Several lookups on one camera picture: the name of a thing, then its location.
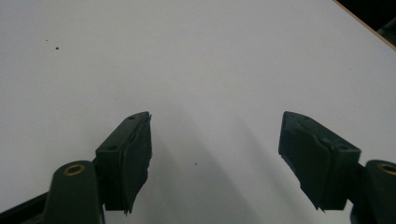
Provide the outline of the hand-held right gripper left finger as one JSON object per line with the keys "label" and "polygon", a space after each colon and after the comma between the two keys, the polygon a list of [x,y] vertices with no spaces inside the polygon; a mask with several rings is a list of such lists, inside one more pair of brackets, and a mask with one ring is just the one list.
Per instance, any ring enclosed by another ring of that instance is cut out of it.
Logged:
{"label": "hand-held right gripper left finger", "polygon": [[148,180],[150,120],[148,111],[127,117],[95,150],[100,199],[107,211],[131,214],[137,194]]}

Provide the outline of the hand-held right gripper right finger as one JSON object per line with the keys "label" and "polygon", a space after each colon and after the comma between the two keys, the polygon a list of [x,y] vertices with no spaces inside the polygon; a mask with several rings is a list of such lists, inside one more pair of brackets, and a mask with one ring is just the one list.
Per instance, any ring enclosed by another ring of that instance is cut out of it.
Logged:
{"label": "hand-held right gripper right finger", "polygon": [[348,174],[361,150],[308,116],[283,113],[278,153],[321,210],[342,210],[347,203]]}

